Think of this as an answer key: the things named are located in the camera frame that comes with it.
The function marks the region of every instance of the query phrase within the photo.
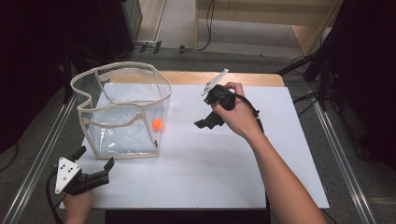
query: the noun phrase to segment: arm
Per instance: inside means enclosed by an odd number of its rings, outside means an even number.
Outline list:
[[[244,96],[240,83],[227,83],[225,87]],[[303,184],[260,130],[250,108],[239,99],[231,111],[221,105],[212,105],[212,108],[251,146],[276,220],[279,223],[326,223]]]
[[[73,196],[66,195],[64,207],[66,209],[65,224],[83,224],[88,219],[93,204],[93,191]]]

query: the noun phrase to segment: white board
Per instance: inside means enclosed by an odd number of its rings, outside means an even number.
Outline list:
[[[210,112],[202,86],[173,85],[160,142],[160,157],[116,160],[110,183],[95,189],[101,209],[264,208],[264,186],[248,143],[226,124],[213,130],[194,122]],[[260,110],[262,126],[280,156],[300,178],[319,208],[329,208],[318,172],[287,88],[245,87]],[[86,141],[77,163],[84,174],[103,170]]]

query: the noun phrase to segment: clear plastic bag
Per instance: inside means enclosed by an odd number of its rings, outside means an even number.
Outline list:
[[[113,63],[74,77],[79,122],[96,159],[157,157],[171,96],[169,80],[152,65]]]

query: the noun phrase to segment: orange ball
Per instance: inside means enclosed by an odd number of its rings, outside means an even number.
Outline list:
[[[158,132],[163,127],[163,121],[161,119],[155,119],[152,121],[152,128]]]

